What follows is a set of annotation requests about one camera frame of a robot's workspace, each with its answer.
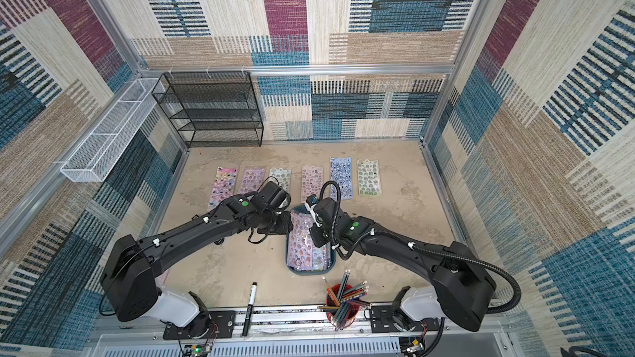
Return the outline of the purple sticker sheet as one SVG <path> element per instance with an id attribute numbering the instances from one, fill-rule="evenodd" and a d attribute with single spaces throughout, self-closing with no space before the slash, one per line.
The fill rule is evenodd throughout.
<path id="1" fill-rule="evenodd" d="M 246 167 L 241 184 L 238 188 L 239 194 L 246 194 L 259 189 L 265 179 L 266 169 L 262 167 Z"/>

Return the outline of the green dinosaur sticker sheet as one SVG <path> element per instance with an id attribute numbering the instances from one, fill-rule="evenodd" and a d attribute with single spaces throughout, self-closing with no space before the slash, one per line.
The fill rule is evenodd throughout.
<path id="1" fill-rule="evenodd" d="M 290 181 L 291 181 L 292 171 L 284 168 L 271 168 L 270 176 L 275 178 L 278 181 L 279 186 L 286 191 L 290 192 Z"/>

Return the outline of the pink bonbon sticker sheet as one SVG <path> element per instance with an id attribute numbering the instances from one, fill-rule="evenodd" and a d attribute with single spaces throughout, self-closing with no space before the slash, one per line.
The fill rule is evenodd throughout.
<path id="1" fill-rule="evenodd" d="M 301 203 L 311 195 L 319 195 L 323 185 L 323 167 L 304 165 L 301 178 Z"/>

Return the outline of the pink cat sticker sheet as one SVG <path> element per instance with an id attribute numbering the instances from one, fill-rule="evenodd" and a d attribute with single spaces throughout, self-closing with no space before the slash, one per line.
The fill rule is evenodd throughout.
<path id="1" fill-rule="evenodd" d="M 218 167 L 208 201 L 208 211 L 212 211 L 223 200 L 233 196 L 238 170 L 238 167 Z"/>

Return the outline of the green frog sticker sheet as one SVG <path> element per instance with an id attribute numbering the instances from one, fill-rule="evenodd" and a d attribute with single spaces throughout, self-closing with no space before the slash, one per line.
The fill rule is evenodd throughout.
<path id="1" fill-rule="evenodd" d="M 358 160 L 358 193 L 360 196 L 380 196 L 380 165 L 378 160 Z"/>

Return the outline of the blue penguin sticker sheet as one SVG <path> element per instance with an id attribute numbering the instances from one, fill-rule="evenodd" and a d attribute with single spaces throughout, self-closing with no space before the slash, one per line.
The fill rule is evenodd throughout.
<path id="1" fill-rule="evenodd" d="M 331 180 L 336 182 L 341 190 L 342 200 L 353 198 L 352 158 L 331 158 Z"/>

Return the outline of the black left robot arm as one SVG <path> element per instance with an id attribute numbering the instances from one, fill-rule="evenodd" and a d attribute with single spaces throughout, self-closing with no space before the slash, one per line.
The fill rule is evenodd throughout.
<path id="1" fill-rule="evenodd" d="M 224 199 L 210 212 L 155 236 L 119 238 L 100 277 L 104 297 L 119 322 L 153 317 L 166 325 L 166 338 L 211 337 L 215 324 L 202 299 L 159 281 L 168 269 L 211 244 L 243 231 L 269 235 L 288 226 L 291 197 L 275 182 Z"/>

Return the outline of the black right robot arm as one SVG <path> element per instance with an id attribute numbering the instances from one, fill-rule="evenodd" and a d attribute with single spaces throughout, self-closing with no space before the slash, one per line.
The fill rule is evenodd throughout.
<path id="1" fill-rule="evenodd" d="M 305 207 L 314 218 L 311 236 L 318 247 L 330 243 L 347 251 L 386 259 L 428 281 L 445 317 L 459 327 L 477 332 L 496 289 L 482 262 L 460 242 L 450 246 L 429 244 L 394 233 L 365 217 L 352 218 L 331 198 L 307 198 Z"/>

